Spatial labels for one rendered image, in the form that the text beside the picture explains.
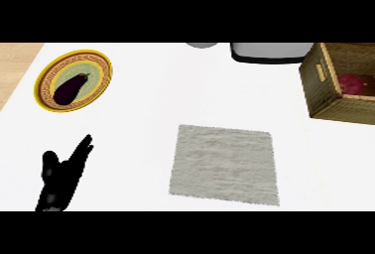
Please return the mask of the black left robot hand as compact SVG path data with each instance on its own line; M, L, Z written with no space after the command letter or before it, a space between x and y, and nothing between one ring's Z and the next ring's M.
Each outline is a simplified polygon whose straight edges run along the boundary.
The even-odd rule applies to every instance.
M87 135L77 145L73 155L65 161L59 161L58 154L48 151L43 154L43 189L37 202L37 211L64 211L71 203L80 179L84 173L93 136Z

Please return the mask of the grey fabric placemat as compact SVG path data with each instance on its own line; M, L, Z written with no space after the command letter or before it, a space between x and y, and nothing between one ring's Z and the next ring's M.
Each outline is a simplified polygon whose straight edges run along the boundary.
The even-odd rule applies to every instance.
M170 193L279 206L272 134L180 125Z

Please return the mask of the brown wicker basket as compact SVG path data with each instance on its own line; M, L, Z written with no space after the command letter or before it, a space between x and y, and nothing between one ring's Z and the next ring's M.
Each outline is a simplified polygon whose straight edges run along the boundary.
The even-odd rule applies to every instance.
M375 43L315 43L299 68L309 116L375 125ZM341 92L338 78L359 75L359 95Z

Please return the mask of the dark purple eggplant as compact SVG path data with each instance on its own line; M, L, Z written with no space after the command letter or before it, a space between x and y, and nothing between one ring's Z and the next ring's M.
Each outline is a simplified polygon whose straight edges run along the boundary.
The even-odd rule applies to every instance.
M89 73L77 74L65 83L58 87L53 99L59 105L70 105L80 93L84 84L89 81Z

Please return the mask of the yellow patterned round plate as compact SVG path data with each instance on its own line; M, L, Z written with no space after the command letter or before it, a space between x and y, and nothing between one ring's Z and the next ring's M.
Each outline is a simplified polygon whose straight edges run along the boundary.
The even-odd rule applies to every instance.
M87 106L102 95L111 80L108 57L95 50L77 50L59 56L45 67L34 87L40 106L68 112Z

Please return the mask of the grey rounded object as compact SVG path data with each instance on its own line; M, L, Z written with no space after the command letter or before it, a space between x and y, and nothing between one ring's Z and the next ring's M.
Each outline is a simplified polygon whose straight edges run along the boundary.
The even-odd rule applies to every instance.
M214 47L219 43L186 43L195 49L208 49Z

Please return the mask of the red round fruit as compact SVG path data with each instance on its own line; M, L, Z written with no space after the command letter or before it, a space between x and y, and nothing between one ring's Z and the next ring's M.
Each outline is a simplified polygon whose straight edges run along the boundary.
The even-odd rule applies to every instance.
M344 74L338 78L338 84L344 94L359 95L363 91L365 82L359 75Z

